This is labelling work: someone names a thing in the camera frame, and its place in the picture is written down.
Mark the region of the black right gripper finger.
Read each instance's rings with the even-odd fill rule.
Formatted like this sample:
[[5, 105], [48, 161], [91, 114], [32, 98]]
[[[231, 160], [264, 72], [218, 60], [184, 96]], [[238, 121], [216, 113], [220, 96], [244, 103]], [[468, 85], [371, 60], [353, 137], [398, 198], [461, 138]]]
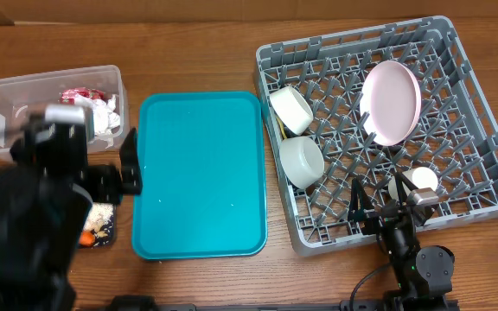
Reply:
[[351, 183], [348, 221], [365, 222], [374, 215], [374, 205], [369, 199], [361, 181], [354, 178]]
[[402, 206], [408, 198], [408, 193], [406, 192], [406, 190], [409, 190], [409, 192], [411, 192], [413, 190], [417, 190], [418, 187], [414, 183], [412, 183], [411, 180], [402, 172], [397, 172], [394, 176], [394, 180], [397, 191], [396, 202], [400, 206]]

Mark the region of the white paper cup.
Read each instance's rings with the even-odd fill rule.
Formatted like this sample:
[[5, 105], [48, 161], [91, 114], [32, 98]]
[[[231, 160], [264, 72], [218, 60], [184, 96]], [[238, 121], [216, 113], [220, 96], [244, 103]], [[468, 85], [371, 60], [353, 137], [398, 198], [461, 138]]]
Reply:
[[[438, 178], [435, 172], [427, 167], [412, 168], [403, 171], [402, 174], [407, 177], [417, 188], [427, 188], [435, 191], [438, 187]], [[396, 181], [392, 178], [388, 183], [388, 193], [393, 200], [397, 200], [398, 193]]]

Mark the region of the orange carrot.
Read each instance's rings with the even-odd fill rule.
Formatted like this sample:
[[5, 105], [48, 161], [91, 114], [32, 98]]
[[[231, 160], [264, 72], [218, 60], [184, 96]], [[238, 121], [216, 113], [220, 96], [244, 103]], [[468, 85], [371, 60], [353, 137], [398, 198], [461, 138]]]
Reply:
[[91, 231], [83, 231], [80, 235], [79, 244], [82, 247], [92, 247], [96, 242], [95, 235]]

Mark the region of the white napkin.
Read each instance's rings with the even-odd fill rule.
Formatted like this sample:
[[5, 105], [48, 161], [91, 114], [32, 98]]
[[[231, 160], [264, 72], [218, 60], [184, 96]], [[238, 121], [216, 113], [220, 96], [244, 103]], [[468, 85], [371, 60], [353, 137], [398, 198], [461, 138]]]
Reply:
[[92, 109], [95, 136], [110, 136], [112, 130], [120, 125], [120, 116], [115, 112], [117, 99], [116, 94], [107, 100], [76, 95], [73, 103]]

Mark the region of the grey bowl with peanuts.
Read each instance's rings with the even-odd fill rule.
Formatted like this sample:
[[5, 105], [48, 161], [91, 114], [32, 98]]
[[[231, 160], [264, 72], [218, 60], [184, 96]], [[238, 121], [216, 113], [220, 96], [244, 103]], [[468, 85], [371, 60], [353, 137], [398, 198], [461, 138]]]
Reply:
[[281, 142], [279, 154], [282, 169], [294, 186], [305, 189], [322, 177], [325, 161], [311, 138], [287, 138]]

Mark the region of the foil wrapper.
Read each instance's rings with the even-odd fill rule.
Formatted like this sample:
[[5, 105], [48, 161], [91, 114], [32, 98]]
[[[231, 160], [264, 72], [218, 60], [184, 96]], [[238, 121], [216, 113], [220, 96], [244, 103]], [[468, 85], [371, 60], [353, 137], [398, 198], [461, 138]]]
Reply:
[[67, 89], [61, 93], [60, 103], [73, 105], [79, 103], [84, 98], [91, 100], [104, 99], [105, 93], [97, 89], [91, 89], [86, 87]]

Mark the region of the yellow plastic spoon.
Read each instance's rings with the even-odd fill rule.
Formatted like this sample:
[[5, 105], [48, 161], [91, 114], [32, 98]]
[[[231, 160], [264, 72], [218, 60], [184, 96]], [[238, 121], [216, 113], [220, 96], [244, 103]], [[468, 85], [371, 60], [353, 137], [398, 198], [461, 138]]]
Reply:
[[278, 122], [278, 128], [280, 130], [282, 138], [287, 139], [287, 136], [286, 136], [285, 131], [284, 131], [284, 123], [282, 122], [282, 120], [278, 116], [276, 116], [276, 120]]

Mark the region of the white bowl with peanuts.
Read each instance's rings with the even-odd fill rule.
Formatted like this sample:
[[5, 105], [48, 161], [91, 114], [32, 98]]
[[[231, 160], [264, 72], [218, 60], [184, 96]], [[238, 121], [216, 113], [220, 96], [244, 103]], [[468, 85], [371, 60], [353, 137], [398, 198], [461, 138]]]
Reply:
[[303, 95], [293, 86], [285, 86], [270, 95], [271, 106], [283, 124], [301, 135], [313, 121], [313, 112]]

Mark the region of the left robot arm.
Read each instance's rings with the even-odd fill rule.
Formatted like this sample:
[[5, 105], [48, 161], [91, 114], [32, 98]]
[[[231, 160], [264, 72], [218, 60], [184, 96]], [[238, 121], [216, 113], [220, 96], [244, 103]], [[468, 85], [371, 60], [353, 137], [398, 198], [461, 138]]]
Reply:
[[91, 165], [86, 129], [25, 130], [0, 168], [0, 310], [70, 310], [68, 269], [95, 203], [140, 194], [137, 132], [119, 150], [122, 166]]

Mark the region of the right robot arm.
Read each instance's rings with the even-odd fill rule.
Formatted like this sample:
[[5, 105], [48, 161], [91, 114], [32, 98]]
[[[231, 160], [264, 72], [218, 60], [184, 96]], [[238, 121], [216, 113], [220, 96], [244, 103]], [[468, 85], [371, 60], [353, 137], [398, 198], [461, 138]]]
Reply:
[[379, 310], [449, 310], [456, 308], [446, 294], [452, 290], [455, 256], [444, 246], [422, 247], [417, 226], [432, 215], [438, 196], [429, 187], [419, 188], [406, 176], [395, 175], [396, 200], [374, 209], [361, 182], [352, 180], [348, 221], [363, 225], [361, 232], [376, 238], [388, 255], [388, 263], [363, 277], [354, 287], [349, 307], [354, 308], [359, 288], [371, 277], [393, 269], [398, 288], [387, 291], [377, 303]]

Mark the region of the black waste tray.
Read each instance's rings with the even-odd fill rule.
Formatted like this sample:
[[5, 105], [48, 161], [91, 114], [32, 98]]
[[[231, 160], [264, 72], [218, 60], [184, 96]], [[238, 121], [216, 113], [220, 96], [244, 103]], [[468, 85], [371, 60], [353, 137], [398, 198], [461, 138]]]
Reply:
[[111, 245], [115, 239], [115, 220], [116, 220], [116, 207], [114, 206], [114, 215], [112, 216], [111, 223], [105, 226], [105, 229], [108, 231], [108, 236], [104, 238], [96, 238], [96, 242], [92, 247], [82, 247], [79, 244], [80, 249], [93, 249]]

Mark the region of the rice and peanut pile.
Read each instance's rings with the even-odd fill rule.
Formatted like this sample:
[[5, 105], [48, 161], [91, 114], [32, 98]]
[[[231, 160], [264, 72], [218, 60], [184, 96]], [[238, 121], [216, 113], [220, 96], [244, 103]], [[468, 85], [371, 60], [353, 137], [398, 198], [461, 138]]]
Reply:
[[109, 225], [114, 215], [114, 205], [108, 203], [94, 203], [84, 224], [85, 232], [93, 232], [96, 238], [108, 236], [105, 229]]

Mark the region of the teal plastic tray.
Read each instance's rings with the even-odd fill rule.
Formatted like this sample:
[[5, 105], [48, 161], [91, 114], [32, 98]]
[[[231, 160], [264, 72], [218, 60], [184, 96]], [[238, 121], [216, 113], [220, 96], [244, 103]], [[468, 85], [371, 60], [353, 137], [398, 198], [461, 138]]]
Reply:
[[250, 92], [180, 92], [141, 105], [143, 191], [131, 244], [146, 260], [252, 256], [268, 236], [259, 100]]

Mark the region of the clear plastic bin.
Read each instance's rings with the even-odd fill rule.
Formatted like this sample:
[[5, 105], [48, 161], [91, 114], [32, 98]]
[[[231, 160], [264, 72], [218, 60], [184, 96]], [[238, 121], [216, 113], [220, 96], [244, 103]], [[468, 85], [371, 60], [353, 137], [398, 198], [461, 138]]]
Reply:
[[12, 160], [10, 146], [17, 136], [10, 133], [11, 129], [25, 123], [30, 112], [57, 104], [64, 91], [79, 87], [117, 97], [118, 127], [108, 135], [95, 137], [88, 144], [88, 151], [95, 153], [119, 148], [130, 130], [128, 97], [121, 72], [114, 65], [82, 67], [0, 79], [0, 159], [5, 162]]

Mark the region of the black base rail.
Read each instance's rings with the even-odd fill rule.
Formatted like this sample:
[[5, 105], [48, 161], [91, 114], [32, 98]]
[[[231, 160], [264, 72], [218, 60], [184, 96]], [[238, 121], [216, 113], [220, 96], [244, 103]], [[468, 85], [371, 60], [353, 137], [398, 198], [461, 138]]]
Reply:
[[232, 305], [232, 306], [196, 306], [195, 304], [157, 304], [153, 296], [148, 295], [121, 295], [116, 296], [105, 306], [79, 307], [82, 311], [110, 311], [110, 310], [155, 310], [155, 311], [380, 311], [380, 310], [460, 310], [458, 301], [448, 300], [447, 305], [434, 305], [432, 308], [388, 308], [382, 300], [355, 300], [353, 309], [349, 307], [349, 300], [338, 303], [318, 304], [269, 304], [269, 305]]

